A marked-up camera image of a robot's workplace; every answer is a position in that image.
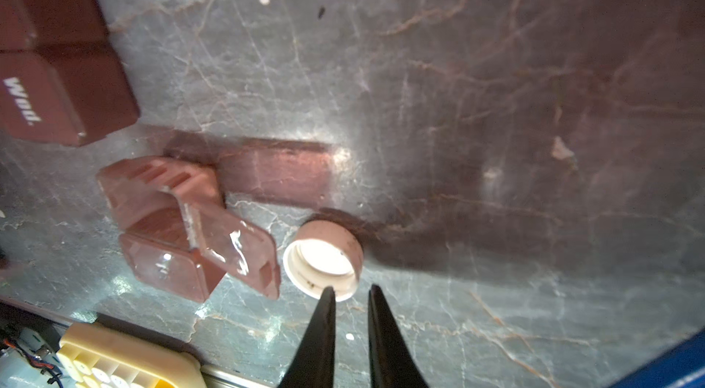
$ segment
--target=white bottle cap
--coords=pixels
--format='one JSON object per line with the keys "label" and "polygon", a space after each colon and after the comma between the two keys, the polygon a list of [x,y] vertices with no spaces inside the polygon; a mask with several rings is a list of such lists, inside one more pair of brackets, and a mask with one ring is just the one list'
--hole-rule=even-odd
{"label": "white bottle cap", "polygon": [[340,302],[357,290],[363,258],[362,247],[348,229],[316,220],[299,228],[282,262],[286,275],[305,294],[318,299],[332,286]]}

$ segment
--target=brown plastic container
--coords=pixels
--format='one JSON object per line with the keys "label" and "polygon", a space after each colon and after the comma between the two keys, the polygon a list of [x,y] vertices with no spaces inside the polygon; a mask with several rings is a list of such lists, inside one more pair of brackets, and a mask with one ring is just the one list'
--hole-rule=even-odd
{"label": "brown plastic container", "polygon": [[106,40],[96,0],[0,0],[0,49]]}
{"label": "brown plastic container", "polygon": [[227,272],[278,298],[274,240],[225,210],[213,169],[140,157],[106,166],[96,178],[125,232],[120,247],[140,281],[203,302]]}
{"label": "brown plastic container", "polygon": [[82,146],[139,117],[108,44],[0,53],[0,119],[11,136]]}

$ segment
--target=marble countertop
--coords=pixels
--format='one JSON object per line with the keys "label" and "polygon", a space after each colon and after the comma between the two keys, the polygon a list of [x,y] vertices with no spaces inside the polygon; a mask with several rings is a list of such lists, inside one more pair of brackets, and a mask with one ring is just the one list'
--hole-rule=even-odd
{"label": "marble countertop", "polygon": [[141,119],[0,133],[0,295],[276,384],[314,299],[226,277],[199,305],[120,253],[94,175],[168,154],[280,255],[315,214],[356,230],[339,387],[369,383],[371,283],[433,387],[604,387],[705,324],[703,0],[99,1]]}

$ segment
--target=yellow plastic tray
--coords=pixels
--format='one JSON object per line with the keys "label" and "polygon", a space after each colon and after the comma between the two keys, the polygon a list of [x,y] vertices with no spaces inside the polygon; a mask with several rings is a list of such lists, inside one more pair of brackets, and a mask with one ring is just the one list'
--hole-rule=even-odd
{"label": "yellow plastic tray", "polygon": [[73,324],[57,357],[77,388],[205,388],[196,359],[95,324]]}

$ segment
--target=blue edge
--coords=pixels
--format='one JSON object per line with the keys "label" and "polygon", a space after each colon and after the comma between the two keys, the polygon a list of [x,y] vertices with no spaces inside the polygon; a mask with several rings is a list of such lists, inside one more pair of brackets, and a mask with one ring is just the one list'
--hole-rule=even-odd
{"label": "blue edge", "polygon": [[610,388],[705,387],[705,330]]}

